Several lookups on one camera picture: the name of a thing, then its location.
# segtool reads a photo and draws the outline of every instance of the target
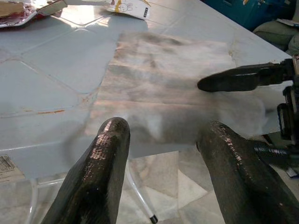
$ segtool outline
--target blue container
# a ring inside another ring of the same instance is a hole
[[[226,17],[249,30],[254,30],[264,22],[291,19],[294,15],[294,0],[203,0]]]

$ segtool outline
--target paper packaging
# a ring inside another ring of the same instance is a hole
[[[24,10],[20,14],[11,14],[0,18],[0,28],[17,27],[24,25],[37,15],[47,16],[60,11],[67,4],[64,0],[57,0],[50,4],[45,2],[44,6],[36,8],[32,0],[24,0]]]
[[[150,4],[145,0],[115,0],[114,5],[107,10],[146,20],[150,15]]]

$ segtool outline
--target white cloth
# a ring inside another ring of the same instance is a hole
[[[87,127],[120,116],[137,142],[191,143],[209,120],[236,132],[261,133],[262,102],[248,92],[207,93],[197,82],[234,68],[225,43],[191,41],[152,33],[122,34],[99,88]]]

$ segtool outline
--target tiled floor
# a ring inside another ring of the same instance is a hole
[[[208,169],[196,149],[133,159],[130,165],[137,185],[159,218],[159,224],[224,224]],[[293,187],[297,186],[293,190],[299,198],[299,181],[287,181]],[[41,222],[58,189],[59,186],[40,190],[34,224]],[[30,195],[29,182],[0,185],[1,224],[24,223]],[[126,181],[117,224],[150,224]]]

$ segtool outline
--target table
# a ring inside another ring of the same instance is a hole
[[[97,6],[69,6],[61,17],[0,31],[0,155],[26,178],[68,171],[94,136],[84,132],[119,34],[149,31],[226,42],[236,66],[289,56],[198,0],[151,0],[149,21]],[[258,88],[266,110],[284,101],[281,86]],[[275,112],[265,132],[277,131]],[[134,144],[133,157],[193,147]]]

